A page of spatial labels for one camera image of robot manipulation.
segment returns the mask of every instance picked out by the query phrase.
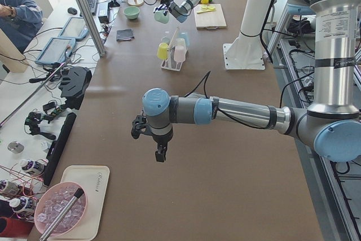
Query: black mouse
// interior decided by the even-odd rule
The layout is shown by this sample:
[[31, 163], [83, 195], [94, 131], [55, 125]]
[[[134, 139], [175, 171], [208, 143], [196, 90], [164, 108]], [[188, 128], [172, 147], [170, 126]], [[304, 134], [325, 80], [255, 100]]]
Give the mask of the black mouse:
[[78, 13], [77, 9], [76, 8], [73, 8], [73, 7], [70, 7], [68, 9], [68, 13], [72, 14], [72, 15], [75, 15]]

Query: green bowl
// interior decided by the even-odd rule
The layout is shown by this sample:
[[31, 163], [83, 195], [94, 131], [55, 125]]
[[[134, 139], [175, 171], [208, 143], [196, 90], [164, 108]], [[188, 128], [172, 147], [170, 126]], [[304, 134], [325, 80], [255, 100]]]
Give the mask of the green bowl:
[[130, 6], [128, 8], [125, 8], [123, 11], [125, 17], [127, 17], [130, 20], [138, 18], [139, 12], [140, 12], [140, 9], [135, 6]]

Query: warning label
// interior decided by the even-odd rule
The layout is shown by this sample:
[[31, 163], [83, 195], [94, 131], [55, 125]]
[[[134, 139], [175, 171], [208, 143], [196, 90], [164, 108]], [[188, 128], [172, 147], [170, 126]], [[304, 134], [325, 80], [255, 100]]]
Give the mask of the warning label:
[[334, 12], [316, 18], [316, 42], [349, 36], [350, 11]]

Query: person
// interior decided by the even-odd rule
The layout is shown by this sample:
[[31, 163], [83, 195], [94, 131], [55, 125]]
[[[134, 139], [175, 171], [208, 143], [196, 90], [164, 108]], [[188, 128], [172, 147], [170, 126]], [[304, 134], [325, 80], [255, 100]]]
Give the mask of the person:
[[41, 28], [42, 15], [34, 0], [0, 0], [0, 28], [20, 52]]

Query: denim shirt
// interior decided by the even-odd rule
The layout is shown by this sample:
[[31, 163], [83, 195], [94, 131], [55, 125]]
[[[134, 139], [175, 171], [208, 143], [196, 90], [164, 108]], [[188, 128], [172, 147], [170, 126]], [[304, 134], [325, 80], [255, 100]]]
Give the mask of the denim shirt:
[[0, 0], [0, 4], [16, 10], [15, 17], [0, 17], [0, 28], [23, 52], [42, 26], [42, 11], [34, 0]]

